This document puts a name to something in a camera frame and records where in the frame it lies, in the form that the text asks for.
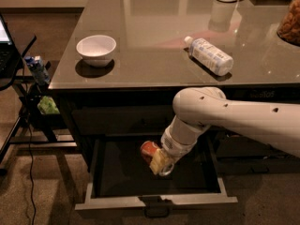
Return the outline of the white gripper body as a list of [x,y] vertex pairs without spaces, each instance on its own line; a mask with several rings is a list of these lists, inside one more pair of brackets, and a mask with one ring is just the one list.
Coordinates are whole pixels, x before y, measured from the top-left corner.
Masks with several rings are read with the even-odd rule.
[[188,154],[195,145],[195,143],[185,145],[185,144],[181,144],[180,142],[177,142],[171,136],[171,132],[168,127],[165,129],[160,142],[163,150],[172,159],[174,163],[176,163],[183,156]]

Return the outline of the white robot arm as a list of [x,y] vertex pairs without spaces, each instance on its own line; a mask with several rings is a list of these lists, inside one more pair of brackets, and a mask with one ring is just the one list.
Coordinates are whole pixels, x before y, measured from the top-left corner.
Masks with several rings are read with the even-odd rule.
[[173,98],[174,118],[150,162],[165,176],[189,153],[211,126],[226,128],[254,141],[300,157],[300,105],[228,100],[216,87],[186,88]]

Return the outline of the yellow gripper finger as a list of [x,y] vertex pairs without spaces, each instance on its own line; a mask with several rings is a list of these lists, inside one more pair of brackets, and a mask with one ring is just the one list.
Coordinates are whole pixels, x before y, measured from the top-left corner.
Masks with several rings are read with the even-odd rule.
[[154,175],[169,175],[173,171],[174,162],[164,150],[157,149],[149,167]]

